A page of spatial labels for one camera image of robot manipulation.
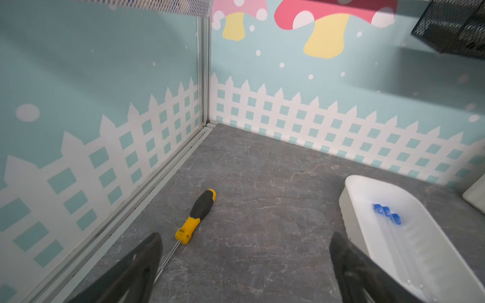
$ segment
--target screwdriver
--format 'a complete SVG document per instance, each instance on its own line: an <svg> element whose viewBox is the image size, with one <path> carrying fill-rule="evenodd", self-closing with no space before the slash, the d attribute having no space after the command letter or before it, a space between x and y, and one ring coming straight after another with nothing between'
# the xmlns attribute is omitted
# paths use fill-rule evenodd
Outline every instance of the screwdriver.
<svg viewBox="0 0 485 303"><path fill-rule="evenodd" d="M190 211L189 218L187 219L187 221L185 221L185 224L182 226L182 228L175 233L175 239L177 239L178 242L175 244L174 248L172 248L172 250L168 253L167 258L165 258L165 260L158 268L157 277L155 278L154 283L158 281L163 272L163 268L165 268L165 265L167 265L168 261L175 253L175 250L177 250L177 248L180 246L180 244L182 243L186 245L187 243L189 243L190 239L192 238L192 233L197 228L200 221L205 218L205 216L207 216L207 214L209 213L210 208L215 201L215 197L215 191L213 189L208 189L203 192L202 195L200 195L200 197L195 201L194 206L192 206L192 210Z"/></svg>

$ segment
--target pink mushroom cap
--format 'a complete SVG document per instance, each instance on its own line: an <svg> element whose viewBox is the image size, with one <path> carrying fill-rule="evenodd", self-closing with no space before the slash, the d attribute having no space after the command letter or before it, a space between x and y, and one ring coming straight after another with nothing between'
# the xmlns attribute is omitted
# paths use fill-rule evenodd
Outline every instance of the pink mushroom cap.
<svg viewBox="0 0 485 303"><path fill-rule="evenodd" d="M214 13L217 11L223 12L225 16L233 13L245 13L256 18L260 9L264 9L266 13L268 12L266 0L214 0L212 20L214 21Z"/></svg>
<svg viewBox="0 0 485 303"><path fill-rule="evenodd" d="M281 29L292 30L295 17L300 12L309 11L314 20L349 14L371 23L375 13L386 7L396 13L397 0L353 0L348 4L339 4L338 0L283 0L275 12L275 21Z"/></svg>

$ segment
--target yellow screwdriver handle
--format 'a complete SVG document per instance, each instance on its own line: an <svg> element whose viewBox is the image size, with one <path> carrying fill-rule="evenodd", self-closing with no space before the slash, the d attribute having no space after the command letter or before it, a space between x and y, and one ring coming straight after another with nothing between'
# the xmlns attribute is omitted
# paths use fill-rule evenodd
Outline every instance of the yellow screwdriver handle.
<svg viewBox="0 0 485 303"><path fill-rule="evenodd" d="M182 244L189 243L192 238L192 233L199 225L200 221L207 216L215 201L215 191L213 189L206 190L200 195L200 197L192 206L189 218L185 221L185 224L181 229L175 233L175 239L179 240Z"/></svg>

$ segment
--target mushroom mural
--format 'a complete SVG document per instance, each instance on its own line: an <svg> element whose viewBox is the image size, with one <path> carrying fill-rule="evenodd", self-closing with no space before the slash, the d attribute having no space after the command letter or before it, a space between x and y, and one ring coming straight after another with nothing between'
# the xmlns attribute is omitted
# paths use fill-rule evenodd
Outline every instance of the mushroom mural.
<svg viewBox="0 0 485 303"><path fill-rule="evenodd" d="M394 23L397 0L283 0L275 12L276 24L293 30L315 21L315 29L303 51L331 59L344 47L345 27L350 15L384 28Z"/></svg>
<svg viewBox="0 0 485 303"><path fill-rule="evenodd" d="M221 28L221 20L226 18L222 36L228 40L240 41L244 31L244 13L264 21L268 17L266 0L214 0L212 5L212 28Z"/></svg>

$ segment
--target floor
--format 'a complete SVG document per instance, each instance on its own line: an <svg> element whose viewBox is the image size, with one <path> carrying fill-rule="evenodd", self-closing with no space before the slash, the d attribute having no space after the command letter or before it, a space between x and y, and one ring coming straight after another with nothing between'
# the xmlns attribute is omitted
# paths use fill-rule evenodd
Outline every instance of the floor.
<svg viewBox="0 0 485 303"><path fill-rule="evenodd" d="M341 302L328 245L335 231L345 233L338 199L354 174L415 195L485 282L485 216L460 194L219 124L71 295L152 232L166 255L195 199L213 188L212 210L151 302Z"/></svg>

